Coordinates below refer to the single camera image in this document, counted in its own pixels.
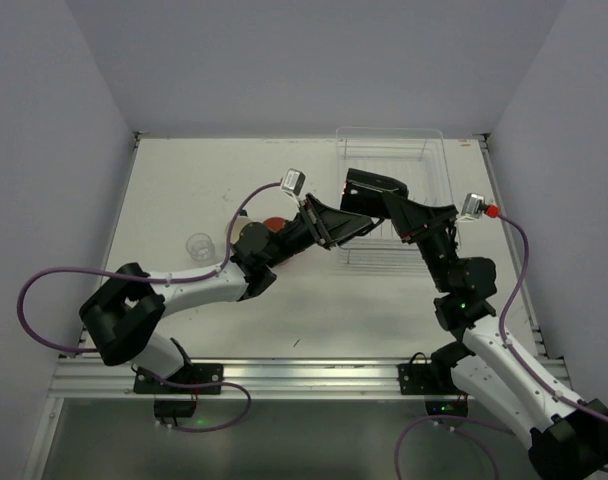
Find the pink plastic cup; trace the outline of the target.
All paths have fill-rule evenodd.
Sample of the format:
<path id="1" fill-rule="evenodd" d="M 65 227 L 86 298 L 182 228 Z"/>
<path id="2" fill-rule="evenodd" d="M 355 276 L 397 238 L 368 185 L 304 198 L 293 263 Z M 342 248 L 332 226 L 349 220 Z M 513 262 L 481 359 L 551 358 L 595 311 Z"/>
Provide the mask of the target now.
<path id="1" fill-rule="evenodd" d="M 269 267 L 278 266 L 294 255 L 298 225 L 283 217 L 269 217 L 263 221 L 269 230 Z"/>

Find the black metal mug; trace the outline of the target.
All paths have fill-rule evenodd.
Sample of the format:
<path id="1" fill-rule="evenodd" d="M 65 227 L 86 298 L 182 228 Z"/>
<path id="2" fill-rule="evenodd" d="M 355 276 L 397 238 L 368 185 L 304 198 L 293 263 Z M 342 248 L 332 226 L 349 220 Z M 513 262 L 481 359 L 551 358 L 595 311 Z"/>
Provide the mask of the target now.
<path id="1" fill-rule="evenodd" d="M 408 197 L 408 187 L 403 182 L 377 173 L 349 168 L 341 195 L 340 209 L 373 218 L 389 219 L 390 215 L 383 194 Z"/>

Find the clear faceted glass cup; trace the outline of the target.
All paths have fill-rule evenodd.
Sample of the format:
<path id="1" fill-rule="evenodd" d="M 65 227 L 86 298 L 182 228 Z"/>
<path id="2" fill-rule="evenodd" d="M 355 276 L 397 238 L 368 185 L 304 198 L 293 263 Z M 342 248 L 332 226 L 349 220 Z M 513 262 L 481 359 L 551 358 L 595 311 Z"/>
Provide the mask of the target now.
<path id="1" fill-rule="evenodd" d="M 191 259 L 199 265 L 211 265 L 215 261 L 216 248 L 207 234 L 193 234 L 187 239 L 185 247 Z"/>

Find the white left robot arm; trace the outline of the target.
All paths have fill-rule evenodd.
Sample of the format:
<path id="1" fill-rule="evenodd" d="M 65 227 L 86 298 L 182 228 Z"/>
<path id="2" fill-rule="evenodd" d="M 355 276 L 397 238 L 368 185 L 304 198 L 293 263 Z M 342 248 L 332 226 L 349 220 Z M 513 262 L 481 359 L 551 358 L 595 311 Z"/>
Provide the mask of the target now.
<path id="1" fill-rule="evenodd" d="M 275 282 L 273 267 L 313 245 L 329 250 L 374 228 L 370 217 L 328 207 L 308 194 L 277 232 L 260 222 L 244 225 L 225 266 L 155 280 L 138 263 L 126 264 L 83 304 L 79 316 L 106 365 L 142 366 L 139 356 L 161 346 L 154 338 L 161 319 L 205 304 L 253 299 Z"/>

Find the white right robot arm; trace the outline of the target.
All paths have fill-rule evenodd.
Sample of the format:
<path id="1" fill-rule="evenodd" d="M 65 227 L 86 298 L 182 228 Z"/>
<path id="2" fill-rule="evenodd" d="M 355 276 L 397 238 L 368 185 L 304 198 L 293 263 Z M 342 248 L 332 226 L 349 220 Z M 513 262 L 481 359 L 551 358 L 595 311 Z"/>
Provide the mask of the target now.
<path id="1" fill-rule="evenodd" d="M 608 408 L 550 374 L 489 304 L 495 263 L 461 258 L 454 206 L 429 207 L 385 192 L 382 202 L 404 243 L 417 245 L 441 297 L 440 326 L 454 342 L 432 354 L 438 382 L 474 397 L 515 435 L 542 479 L 585 479 L 608 465 Z"/>

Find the right black controller box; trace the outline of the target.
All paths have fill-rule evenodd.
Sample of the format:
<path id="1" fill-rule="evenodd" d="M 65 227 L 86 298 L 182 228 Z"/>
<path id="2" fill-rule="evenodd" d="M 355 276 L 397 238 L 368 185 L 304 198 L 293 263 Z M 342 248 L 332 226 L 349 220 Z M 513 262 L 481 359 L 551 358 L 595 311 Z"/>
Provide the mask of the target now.
<path id="1" fill-rule="evenodd" d="M 437 401 L 428 400 L 425 402 L 426 413 L 433 417 L 448 416 L 450 419 L 440 421 L 450 423 L 461 423 L 460 418 L 467 418 L 469 406 L 466 400 Z"/>

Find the black controller box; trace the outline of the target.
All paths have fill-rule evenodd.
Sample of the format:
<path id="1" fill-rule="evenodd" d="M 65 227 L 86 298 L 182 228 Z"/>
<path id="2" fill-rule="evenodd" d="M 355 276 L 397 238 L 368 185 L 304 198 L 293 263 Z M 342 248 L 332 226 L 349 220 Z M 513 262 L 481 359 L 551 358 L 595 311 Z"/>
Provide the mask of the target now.
<path id="1" fill-rule="evenodd" d="M 197 401 L 189 400 L 155 400 L 153 403 L 153 415 L 161 423 L 171 421 L 178 424 L 179 419 L 191 418 L 197 407 Z"/>
<path id="2" fill-rule="evenodd" d="M 426 413 L 433 417 L 448 416 L 450 419 L 440 421 L 450 423 L 461 423 L 460 418 L 467 418 L 469 406 L 466 400 L 437 401 L 428 400 L 425 402 Z"/>

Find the left black controller box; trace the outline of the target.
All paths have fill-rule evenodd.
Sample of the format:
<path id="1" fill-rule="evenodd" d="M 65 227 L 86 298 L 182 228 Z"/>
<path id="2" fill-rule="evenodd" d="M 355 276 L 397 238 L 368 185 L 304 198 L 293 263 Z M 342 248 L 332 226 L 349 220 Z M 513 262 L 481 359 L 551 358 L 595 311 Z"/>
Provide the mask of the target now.
<path id="1" fill-rule="evenodd" d="M 155 400 L 153 403 L 153 415 L 161 423 L 171 421 L 178 424 L 179 419 L 191 418 L 197 407 L 197 401 L 189 400 Z"/>

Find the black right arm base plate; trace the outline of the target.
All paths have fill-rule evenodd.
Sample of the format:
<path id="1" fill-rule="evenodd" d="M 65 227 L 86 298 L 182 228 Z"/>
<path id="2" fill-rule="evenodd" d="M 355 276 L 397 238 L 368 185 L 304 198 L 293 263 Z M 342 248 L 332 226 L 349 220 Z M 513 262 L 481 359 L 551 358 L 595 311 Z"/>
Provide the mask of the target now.
<path id="1" fill-rule="evenodd" d="M 402 395 L 458 396 L 466 393 L 455 386 L 449 368 L 432 363 L 401 363 L 397 370 Z"/>

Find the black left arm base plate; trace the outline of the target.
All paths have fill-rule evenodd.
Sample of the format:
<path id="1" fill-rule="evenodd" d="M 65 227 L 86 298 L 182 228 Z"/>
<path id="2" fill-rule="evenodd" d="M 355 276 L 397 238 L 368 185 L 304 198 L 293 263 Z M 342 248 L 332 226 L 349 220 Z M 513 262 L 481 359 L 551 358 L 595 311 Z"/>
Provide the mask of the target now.
<path id="1" fill-rule="evenodd" d="M 190 393 L 219 395 L 221 392 L 219 382 L 222 379 L 223 365 L 218 363 L 198 363 L 192 364 L 191 366 L 185 365 L 164 380 L 159 380 L 149 371 L 139 368 L 136 371 L 133 391 L 136 394 L 149 395 L 188 395 Z M 170 383 L 182 385 L 215 383 L 215 386 L 187 389 L 172 386 Z"/>

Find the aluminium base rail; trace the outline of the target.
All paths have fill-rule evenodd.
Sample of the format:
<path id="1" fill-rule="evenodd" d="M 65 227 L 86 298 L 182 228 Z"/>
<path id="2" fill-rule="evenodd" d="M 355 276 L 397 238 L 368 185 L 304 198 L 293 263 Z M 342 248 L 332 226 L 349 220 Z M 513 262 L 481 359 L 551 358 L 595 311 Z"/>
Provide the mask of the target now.
<path id="1" fill-rule="evenodd" d="M 397 400 L 397 366 L 389 359 L 204 359 L 223 366 L 224 379 L 254 400 Z M 136 375 L 129 366 L 108 367 L 98 358 L 60 359 L 47 396 L 59 399 L 130 399 Z"/>

